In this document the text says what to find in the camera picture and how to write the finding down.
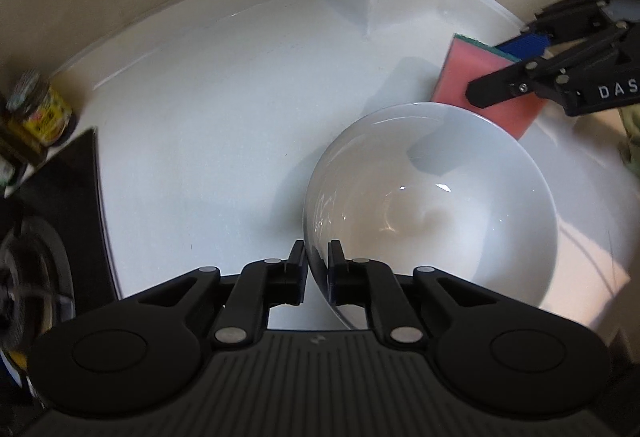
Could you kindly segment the green cloth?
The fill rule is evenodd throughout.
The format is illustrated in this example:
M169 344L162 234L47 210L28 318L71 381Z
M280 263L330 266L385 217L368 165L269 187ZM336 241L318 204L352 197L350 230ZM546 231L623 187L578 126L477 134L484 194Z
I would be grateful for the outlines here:
M620 144L618 151L624 165L637 177L640 176L640 105L634 104L620 108L626 140Z

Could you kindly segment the jar with yellow label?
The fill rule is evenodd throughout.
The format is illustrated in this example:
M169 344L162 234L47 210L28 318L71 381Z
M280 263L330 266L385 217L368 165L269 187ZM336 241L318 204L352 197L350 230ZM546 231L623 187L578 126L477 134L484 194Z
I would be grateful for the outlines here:
M17 79L6 108L46 148L65 143L77 126L73 108L36 70Z

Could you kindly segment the pink and green sponge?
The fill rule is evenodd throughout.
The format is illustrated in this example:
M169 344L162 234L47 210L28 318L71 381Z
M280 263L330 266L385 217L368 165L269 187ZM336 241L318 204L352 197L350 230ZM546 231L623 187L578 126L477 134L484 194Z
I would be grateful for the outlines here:
M544 107L544 100L529 93L489 108L477 108L465 96L469 82L502 70L517 60L473 38L455 34L431 100L465 108L487 118L515 139L520 139Z

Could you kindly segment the black gas stove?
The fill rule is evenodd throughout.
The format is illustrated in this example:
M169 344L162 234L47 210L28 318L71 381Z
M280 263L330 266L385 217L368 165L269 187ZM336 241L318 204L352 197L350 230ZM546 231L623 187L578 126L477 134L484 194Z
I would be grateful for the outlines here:
M45 396L43 333L122 298L103 204L99 136L68 142L1 202L1 366Z

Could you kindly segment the white ceramic bowl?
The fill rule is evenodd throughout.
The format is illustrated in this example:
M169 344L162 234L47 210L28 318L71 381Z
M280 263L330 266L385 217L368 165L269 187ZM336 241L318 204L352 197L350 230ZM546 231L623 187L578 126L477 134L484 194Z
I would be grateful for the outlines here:
M551 191L504 129L439 103L395 105L345 129L321 155L304 206L314 281L328 245L398 275L432 266L540 306L558 253Z

